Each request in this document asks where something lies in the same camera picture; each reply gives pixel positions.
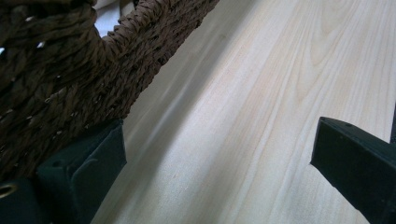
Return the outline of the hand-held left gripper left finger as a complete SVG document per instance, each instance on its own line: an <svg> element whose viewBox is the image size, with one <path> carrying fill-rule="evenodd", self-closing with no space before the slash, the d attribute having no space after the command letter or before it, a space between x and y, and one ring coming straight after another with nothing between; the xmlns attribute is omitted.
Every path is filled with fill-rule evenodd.
<svg viewBox="0 0 396 224"><path fill-rule="evenodd" d="M51 198L55 224L90 224L127 163L122 121L114 119L85 132L37 167Z"/></svg>

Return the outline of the brown woven basket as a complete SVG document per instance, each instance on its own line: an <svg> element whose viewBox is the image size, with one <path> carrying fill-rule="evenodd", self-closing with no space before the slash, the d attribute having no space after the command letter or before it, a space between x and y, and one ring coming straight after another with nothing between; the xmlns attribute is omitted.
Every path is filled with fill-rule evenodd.
<svg viewBox="0 0 396 224"><path fill-rule="evenodd" d="M97 0L0 0L0 181L124 118L219 0L133 0L100 36Z"/></svg>

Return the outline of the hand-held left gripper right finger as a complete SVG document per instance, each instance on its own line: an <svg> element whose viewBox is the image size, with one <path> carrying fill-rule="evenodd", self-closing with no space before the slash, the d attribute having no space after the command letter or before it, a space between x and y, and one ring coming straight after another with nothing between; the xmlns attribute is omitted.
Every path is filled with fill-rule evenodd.
<svg viewBox="0 0 396 224"><path fill-rule="evenodd" d="M396 224L396 144L321 117L311 164L371 224Z"/></svg>

